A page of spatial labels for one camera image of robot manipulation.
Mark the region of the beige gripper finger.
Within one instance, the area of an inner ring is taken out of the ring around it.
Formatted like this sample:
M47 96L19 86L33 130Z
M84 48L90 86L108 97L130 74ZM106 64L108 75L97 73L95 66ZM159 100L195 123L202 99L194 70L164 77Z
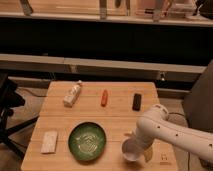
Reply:
M153 157L153 148L149 147L144 151L144 158L146 162L149 162Z

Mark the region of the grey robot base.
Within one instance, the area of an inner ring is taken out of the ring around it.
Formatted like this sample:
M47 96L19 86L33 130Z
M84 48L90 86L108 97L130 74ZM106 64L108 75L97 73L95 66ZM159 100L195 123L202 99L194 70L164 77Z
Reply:
M213 59L182 102L190 128L213 134Z

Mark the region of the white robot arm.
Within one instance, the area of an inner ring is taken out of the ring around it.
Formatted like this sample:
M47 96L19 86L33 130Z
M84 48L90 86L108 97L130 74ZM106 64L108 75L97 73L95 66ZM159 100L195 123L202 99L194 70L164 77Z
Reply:
M213 163L213 134L171 123L168 118L169 112L161 104L143 112L133 132L138 145L146 150L159 139Z

